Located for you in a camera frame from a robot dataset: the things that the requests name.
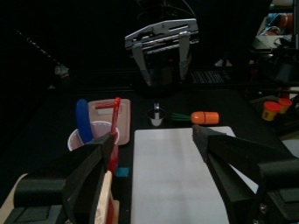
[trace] blue handle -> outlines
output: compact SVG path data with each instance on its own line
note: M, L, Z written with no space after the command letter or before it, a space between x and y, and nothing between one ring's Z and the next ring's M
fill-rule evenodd
M89 104L85 100L78 100L75 105L75 121L78 128L78 136L85 144L93 139L89 127Z

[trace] green object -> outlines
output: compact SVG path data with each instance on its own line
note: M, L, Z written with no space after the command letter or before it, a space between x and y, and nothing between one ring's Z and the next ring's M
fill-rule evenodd
M190 120L190 117L188 115L172 113L172 120L178 122L185 122Z

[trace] metal bracket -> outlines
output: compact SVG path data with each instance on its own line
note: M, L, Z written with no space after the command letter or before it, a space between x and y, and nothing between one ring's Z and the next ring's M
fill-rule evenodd
M145 55L178 48L180 77L185 78L190 62L189 45L198 43L197 23L194 18L166 20L150 24L125 36L125 49L132 51L145 83L150 86L150 75L145 67Z

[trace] orange object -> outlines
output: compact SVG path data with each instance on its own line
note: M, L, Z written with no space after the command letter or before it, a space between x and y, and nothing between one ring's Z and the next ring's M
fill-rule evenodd
M217 124L220 115L217 112L197 111L190 113L190 122L193 124Z
M278 98L277 103L280 104L280 110L277 113L284 114L289 106L292 105L292 101L285 98Z
M261 117L264 120L266 121L273 121L274 117L276 117L276 113L280 110L280 105L278 103L273 102L273 101L265 101L264 102L264 110L262 110L262 114Z

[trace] black table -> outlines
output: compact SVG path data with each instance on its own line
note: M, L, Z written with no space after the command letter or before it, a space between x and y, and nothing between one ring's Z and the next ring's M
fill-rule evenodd
M164 97L148 97L130 90L101 93L65 94L49 92L39 107L23 127L19 129L10 145L0 157L0 204L22 173L37 169L55 157L67 152L67 136L75 129L74 105L79 98L87 101L102 100L119 96L130 101L130 131L129 142L118 149L118 166L129 168L129 175L113 178L111 193L119 201L118 223L129 223L132 195L132 163L134 131L152 129L145 118L145 111L154 102L166 112L162 126L158 129L188 128L189 122L174 122L170 113L189 115L193 111L217 111L218 125L229 126L238 138L265 144L285 151L270 126L261 120L260 115L240 96L238 92L228 89L177 91Z

